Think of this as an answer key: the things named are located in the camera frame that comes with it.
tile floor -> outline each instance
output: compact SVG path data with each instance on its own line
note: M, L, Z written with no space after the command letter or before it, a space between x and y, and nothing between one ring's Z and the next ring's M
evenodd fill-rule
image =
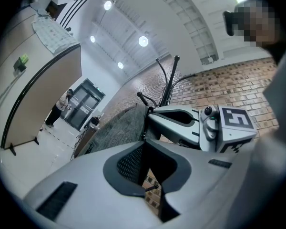
M5 187L20 198L46 176L68 162L73 153L79 132L59 118L53 128L44 125L35 142L10 150L0 148L0 176Z

white ceiling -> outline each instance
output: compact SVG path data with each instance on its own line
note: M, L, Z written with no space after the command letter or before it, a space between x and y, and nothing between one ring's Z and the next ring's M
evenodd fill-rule
M108 11L105 1L85 3L69 26L81 42L91 44L89 38L95 36L92 51L101 51L124 81L168 54L181 57L183 75L268 56L243 38L226 34L222 13L234 10L236 0L111 0L115 4ZM138 43L142 35L149 40L145 48ZM118 62L124 64L122 70Z

